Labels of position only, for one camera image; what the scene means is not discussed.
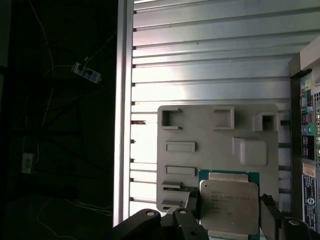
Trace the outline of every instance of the wire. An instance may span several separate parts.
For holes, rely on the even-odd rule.
[[[91,204],[88,204],[88,203],[84,203],[82,201],[80,201],[79,199],[75,200],[75,202],[78,202],[79,204],[82,204],[82,205],[85,205],[85,206],[89,206],[89,207],[93,207],[93,208],[96,208],[96,209],[109,209],[111,208],[112,206],[106,206],[106,207],[101,207],[101,206],[96,206],[96,205],[91,205]]]
[[[44,26],[42,25],[38,15],[37,15],[37,12],[34,8],[34,6],[32,5],[32,2],[31,0],[29,0],[29,3],[30,3],[30,6],[32,8],[32,11],[34,13],[34,16],[36,18],[36,20],[38,21],[40,27],[41,27],[41,30],[42,30],[42,33],[43,33],[43,37],[44,37],[44,40],[45,40],[45,43],[46,43],[46,46],[48,48],[48,52],[49,52],[49,56],[50,56],[50,59],[51,59],[51,67],[52,67],[52,78],[55,78],[55,64],[54,64],[54,58],[52,57],[52,54],[51,54],[51,49],[49,47],[49,43],[48,43],[48,39],[47,39],[47,36],[46,36],[46,32],[45,32],[45,29],[44,29]],[[42,120],[42,127],[44,126],[45,124],[45,120],[46,120],[46,116],[47,116],[47,111],[49,109],[49,106],[50,106],[50,102],[51,102],[51,98],[52,98],[52,95],[54,93],[54,90],[55,90],[55,87],[53,86],[52,89],[51,89],[51,93],[50,93],[50,97],[49,97],[49,100],[48,100],[48,104],[47,104],[47,107],[46,107],[46,111],[44,113],[44,116],[43,116],[43,120]]]
[[[50,106],[50,102],[51,102],[51,99],[52,99],[52,95],[54,94],[54,91],[55,91],[55,87],[53,86],[51,88],[51,93],[50,93],[50,97],[49,97],[49,100],[48,100],[48,104],[46,106],[46,110],[44,112],[44,116],[43,116],[43,120],[42,120],[42,124],[41,124],[41,127],[43,127],[45,125],[45,121],[46,121],[46,116],[47,116],[47,113],[48,113],[48,110],[49,110],[49,106]]]
[[[108,212],[108,211],[105,211],[105,210],[99,210],[99,209],[94,209],[94,208],[91,208],[91,207],[82,206],[82,205],[76,204],[76,203],[74,203],[74,202],[72,202],[72,201],[70,201],[70,200],[66,200],[66,201],[69,202],[69,203],[72,204],[72,205],[77,206],[77,207],[84,208],[84,209],[88,209],[88,210],[92,210],[92,211],[94,211],[94,212],[96,212],[96,213],[99,213],[99,214],[102,214],[102,215],[105,215],[105,216],[113,216],[112,214],[105,214],[105,213],[103,213],[103,212]]]
[[[39,162],[39,157],[40,157],[40,152],[39,152],[39,140],[38,140],[37,144],[36,144],[36,162],[35,162],[35,164],[37,164]]]
[[[83,69],[85,69],[87,64],[106,47],[106,44],[109,43],[112,40],[112,38],[116,35],[116,33],[117,33],[117,31],[114,31],[114,33],[109,37],[109,39],[106,41],[106,43],[98,51],[96,51],[95,54],[93,54],[91,57],[89,57],[85,61],[84,65],[83,65]]]
[[[73,65],[55,65],[53,68],[49,69],[45,72],[45,74],[42,75],[42,77],[45,77],[48,73],[50,73],[53,69],[56,68],[72,68]]]
[[[59,236],[56,234],[55,231],[53,231],[50,227],[48,227],[47,225],[45,225],[42,221],[40,221],[39,219],[39,216],[41,214],[41,212],[44,210],[44,208],[48,205],[48,203],[52,200],[52,197],[50,197],[46,202],[45,204],[42,206],[42,208],[40,209],[40,211],[38,212],[38,214],[36,215],[36,220],[44,227],[46,227],[50,232],[53,233],[53,235],[56,237],[56,238],[65,238],[65,239],[72,239],[72,240],[77,240],[76,238],[72,237],[72,236],[65,236],[65,235],[62,235],[62,236]]]
[[[55,71],[54,71],[55,64],[54,64],[54,58],[52,57],[52,54],[51,54],[51,49],[50,49],[50,47],[49,47],[49,43],[48,43],[48,39],[47,39],[47,35],[46,35],[45,28],[44,28],[44,26],[42,25],[42,23],[41,23],[41,21],[40,21],[40,19],[39,19],[38,15],[37,15],[37,12],[36,12],[36,10],[35,10],[35,8],[34,8],[34,6],[33,6],[32,2],[31,2],[31,0],[29,0],[29,4],[30,4],[30,6],[31,6],[31,8],[32,8],[32,11],[33,11],[33,13],[34,13],[34,16],[35,16],[36,20],[38,21],[38,23],[39,23],[39,25],[40,25],[40,27],[41,27],[41,30],[42,30],[42,33],[43,33],[43,37],[44,37],[44,40],[45,40],[46,46],[47,46],[47,48],[48,48],[49,57],[50,57],[50,60],[51,60],[51,65],[52,65],[52,77],[53,77],[53,78],[55,78]]]

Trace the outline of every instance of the rectangular slot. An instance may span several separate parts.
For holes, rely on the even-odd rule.
[[[194,167],[166,166],[166,173],[195,176],[196,169]]]
[[[178,107],[171,107],[168,109],[163,109],[161,111],[161,128],[164,130],[180,130],[181,126],[178,126],[175,121],[176,115],[180,114],[182,111]]]
[[[193,153],[196,151],[196,143],[184,141],[167,141],[165,143],[165,150],[167,152]]]
[[[275,131],[275,116],[262,116],[262,130],[263,131]]]
[[[219,106],[213,109],[213,129],[235,129],[235,108],[233,106]]]
[[[174,182],[174,181],[164,181],[162,183],[162,186],[164,188],[170,188],[170,189],[180,189],[182,185],[182,182]]]

